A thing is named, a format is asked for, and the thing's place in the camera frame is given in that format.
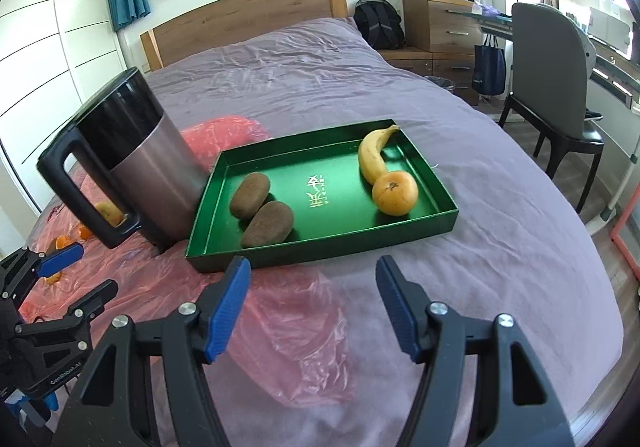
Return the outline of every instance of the gray chair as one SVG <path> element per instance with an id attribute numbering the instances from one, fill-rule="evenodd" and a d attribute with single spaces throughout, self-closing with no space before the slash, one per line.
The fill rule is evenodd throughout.
<path id="1" fill-rule="evenodd" d="M 533 156 L 545 138 L 551 142 L 546 174 L 553 178 L 566 153 L 593 154 L 587 182 L 576 207 L 579 213 L 596 176 L 604 141 L 584 120 L 588 75 L 578 28 L 561 12 L 545 5 L 513 5 L 513 92 L 498 124 L 510 110 L 540 132 Z"/>

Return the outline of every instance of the chair backrest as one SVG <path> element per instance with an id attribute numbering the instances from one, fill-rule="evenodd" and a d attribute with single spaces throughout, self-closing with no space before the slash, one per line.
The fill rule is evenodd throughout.
<path id="1" fill-rule="evenodd" d="M 578 27 L 546 5 L 517 3 L 513 15 L 513 96 L 558 132 L 581 138 L 587 97 Z"/>

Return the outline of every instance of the bed sheet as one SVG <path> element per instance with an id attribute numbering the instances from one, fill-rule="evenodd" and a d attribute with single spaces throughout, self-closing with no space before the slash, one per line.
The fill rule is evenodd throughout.
<path id="1" fill-rule="evenodd" d="M 344 300 L 352 401 L 292 409 L 272 400 L 228 355 L 207 367 L 232 445 L 396 444 L 422 367 L 399 350 L 378 295 L 374 267 L 384 253 L 431 299 L 462 315 L 514 315 L 569 419 L 618 360 L 620 313 L 571 205 L 494 121 L 389 66 L 350 22 L 309 21 L 190 56 L 147 78 L 180 129 L 230 114 L 258 120 L 274 137 L 396 119 L 460 208 L 448 234 L 318 262 Z M 466 440 L 473 368 L 465 366 L 453 446 Z"/>

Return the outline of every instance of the headboard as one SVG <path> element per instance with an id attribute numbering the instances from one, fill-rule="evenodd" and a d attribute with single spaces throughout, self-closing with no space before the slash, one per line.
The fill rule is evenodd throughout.
<path id="1" fill-rule="evenodd" d="M 140 35 L 151 70 L 194 53 L 317 18 L 346 18 L 346 0 L 218 0 Z"/>

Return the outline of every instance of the red plastic bag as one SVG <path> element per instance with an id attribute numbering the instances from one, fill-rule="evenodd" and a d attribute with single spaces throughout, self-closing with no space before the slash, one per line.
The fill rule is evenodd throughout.
<path id="1" fill-rule="evenodd" d="M 207 169 L 221 151 L 268 138 L 258 122 L 242 117 L 209 120 L 182 134 Z M 106 198 L 83 171 L 72 177 L 91 202 Z M 66 206 L 43 214 L 48 216 L 41 216 L 32 232 L 32 250 L 47 250 L 62 234 L 78 239 L 78 219 Z M 38 281 L 20 308 L 25 321 L 60 318 L 69 304 L 114 279 L 118 295 L 92 322 L 96 344 L 116 315 L 127 314 L 134 321 L 165 316 L 181 303 L 195 301 L 207 284 L 220 278 L 191 267 L 184 258 L 186 241 L 160 255 L 139 234 L 113 250 L 96 238 L 83 246 L 83 258 L 65 268 L 60 281 L 52 286 Z M 346 319 L 333 285 L 316 268 L 255 270 L 228 352 L 252 380 L 286 405 L 337 403 L 352 396 Z"/>

